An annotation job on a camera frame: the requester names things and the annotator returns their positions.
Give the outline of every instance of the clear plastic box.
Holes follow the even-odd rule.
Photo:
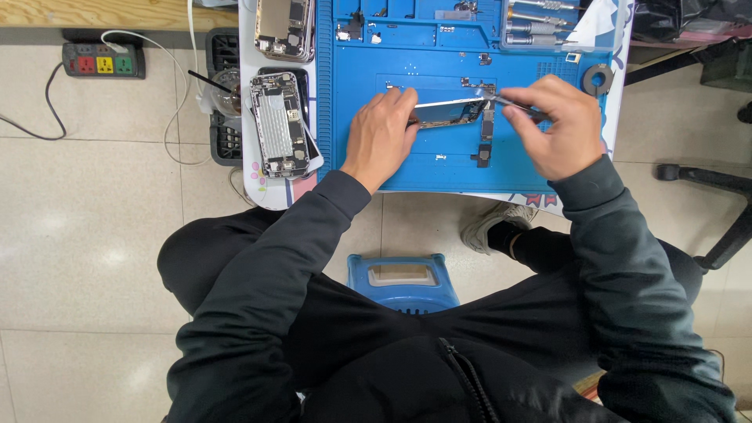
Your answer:
[[[522,5],[519,3],[515,3],[515,0],[503,0],[502,2],[502,31],[501,31],[501,43],[499,45],[499,48],[503,49],[509,49],[509,50],[517,50],[517,51],[532,51],[532,52],[540,52],[540,51],[564,51],[564,52],[597,52],[597,53],[607,53],[611,51],[616,51],[621,47],[622,44],[622,37],[624,34],[624,23],[627,18],[627,9],[626,4],[628,3],[628,0],[593,0],[593,4],[604,1],[604,2],[611,2],[616,6],[616,11],[611,15],[611,22],[614,24],[614,29],[612,29],[610,32],[606,32],[601,35],[597,35],[593,42],[589,43],[572,43],[572,44],[564,44],[559,46],[554,45],[525,45],[525,44],[508,44],[506,35],[507,33],[507,25],[508,21],[512,21],[514,24],[521,24],[521,23],[529,23],[529,20],[524,19],[517,19],[517,18],[508,18],[507,11],[509,10],[509,4],[513,4],[513,10],[518,13],[522,14],[531,14],[531,15],[537,15],[541,17],[558,17],[563,18],[565,20],[568,20],[569,22],[579,22],[579,11],[577,10],[551,10],[551,9],[544,9],[539,8],[537,6],[532,5]],[[565,0],[566,3],[572,4],[572,5],[579,5],[580,3],[577,0]],[[567,29],[575,29],[574,26],[565,26],[564,28]],[[519,37],[526,37],[528,34],[523,32],[512,32],[515,36]],[[569,32],[560,32],[556,34],[556,36],[560,39],[566,39],[569,35]]]

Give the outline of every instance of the smartphone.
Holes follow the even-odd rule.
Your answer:
[[[423,129],[473,123],[483,114],[487,104],[488,100],[477,97],[417,105],[408,125],[418,122]]]
[[[256,49],[270,59],[314,58],[314,0],[258,0]]]
[[[253,77],[250,99],[264,175],[267,178],[306,175],[310,154],[295,74],[280,72]]]
[[[259,69],[259,75],[277,74],[281,72],[291,72],[295,75],[298,81],[298,94],[300,96],[300,111],[303,116],[303,123],[311,127],[310,120],[308,118],[308,72],[301,68],[272,68],[265,67]],[[308,156],[310,161],[308,162],[308,174],[316,169],[319,169],[324,164],[324,158],[319,151],[319,147],[316,141],[310,136],[305,137],[308,141]]]

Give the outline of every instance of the sneaker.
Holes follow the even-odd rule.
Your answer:
[[[521,229],[530,230],[532,229],[530,221],[535,217],[536,212],[535,209],[524,205],[502,201],[479,221],[469,224],[462,230],[460,234],[462,243],[477,253],[488,255],[498,253],[499,251],[488,246],[488,229],[498,222],[507,221]]]

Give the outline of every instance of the paper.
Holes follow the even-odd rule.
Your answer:
[[[570,44],[572,47],[577,45],[595,46],[596,36],[611,32],[614,30],[614,23],[611,21],[611,15],[617,10],[612,0],[594,0],[590,3],[585,15],[580,22],[577,22],[575,31],[570,32],[566,38],[567,41],[576,41],[577,44]]]

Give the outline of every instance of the black sleeve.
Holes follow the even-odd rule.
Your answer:
[[[371,195],[331,171],[220,273],[194,320],[177,333],[183,352],[167,375],[169,421],[288,421],[300,401],[280,338],[341,234]]]
[[[633,422],[735,421],[718,359],[692,331],[684,289],[608,156],[549,184],[583,262],[603,404]]]

